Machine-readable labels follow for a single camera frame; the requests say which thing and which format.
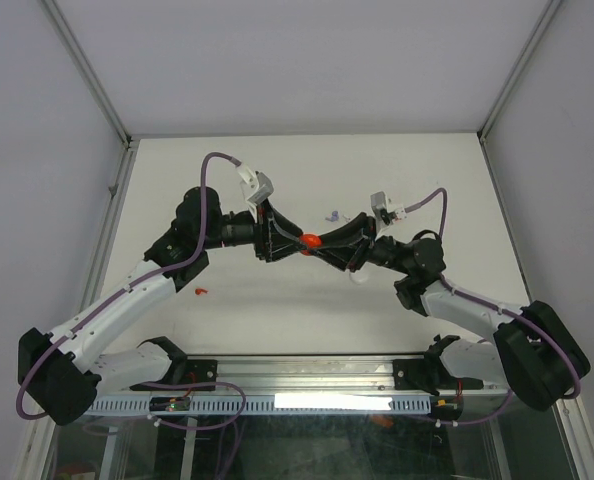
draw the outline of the robotic arm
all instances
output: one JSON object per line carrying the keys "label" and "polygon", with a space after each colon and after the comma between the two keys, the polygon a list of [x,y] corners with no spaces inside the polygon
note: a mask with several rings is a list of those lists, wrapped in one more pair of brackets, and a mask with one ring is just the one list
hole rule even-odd
{"label": "robotic arm", "polygon": [[[211,155],[237,167],[248,210],[222,213],[217,192],[205,186]],[[472,343],[436,337],[424,361],[407,372],[416,388],[438,394],[446,378],[478,378],[509,386],[538,410],[564,398],[570,388],[578,392],[579,378],[590,364],[556,313],[541,302],[500,304],[450,283],[442,274],[446,265],[439,235],[422,231],[409,243],[384,235],[404,209],[383,192],[371,197],[374,215],[361,213],[321,236],[304,234],[268,200],[273,187],[265,175],[232,157],[211,155],[202,166],[202,186],[186,193],[170,229],[119,285],[49,333],[31,329],[20,339],[17,409],[22,417],[37,418],[23,412],[24,391],[58,425],[66,425],[84,414],[97,395],[147,381],[184,383],[187,356],[165,337],[128,352],[103,352],[145,311],[199,275],[209,263],[206,250],[246,244],[254,245],[256,256],[266,262],[299,252],[341,271],[372,263],[400,272],[405,276],[395,290],[404,308],[450,321],[484,339]]]}

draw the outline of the white tabletop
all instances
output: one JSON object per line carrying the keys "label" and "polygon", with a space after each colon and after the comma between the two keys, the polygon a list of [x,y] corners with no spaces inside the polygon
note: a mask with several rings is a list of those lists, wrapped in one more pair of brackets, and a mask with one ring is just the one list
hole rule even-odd
{"label": "white tabletop", "polygon": [[[527,297],[499,203],[475,134],[179,138],[142,140],[115,237],[104,289],[142,258],[174,218],[184,193],[199,184],[210,151],[234,155],[272,180],[275,208],[304,232],[341,223],[333,210],[370,213],[379,190],[410,205],[438,186],[449,193],[444,249],[452,281],[507,302]],[[212,160],[208,184],[222,210],[245,209],[239,176]],[[414,212],[389,234],[407,242],[439,225],[441,200]],[[184,290],[148,312],[110,347],[133,348],[168,336],[191,354],[386,353],[425,350],[437,335],[471,334],[406,311],[393,282],[401,275],[365,267],[370,278],[302,255],[274,264],[252,246],[209,252],[210,266]],[[197,296],[195,288],[208,294]]]}

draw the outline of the gray wall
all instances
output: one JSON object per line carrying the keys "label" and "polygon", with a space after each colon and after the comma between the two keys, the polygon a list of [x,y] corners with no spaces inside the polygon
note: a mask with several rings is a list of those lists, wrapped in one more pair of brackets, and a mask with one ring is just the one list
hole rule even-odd
{"label": "gray wall", "polygon": [[489,147],[529,287],[590,357],[594,428],[594,0],[555,19]]}
{"label": "gray wall", "polygon": [[0,0],[0,479],[24,427],[17,341],[75,307],[119,151],[38,2]]}

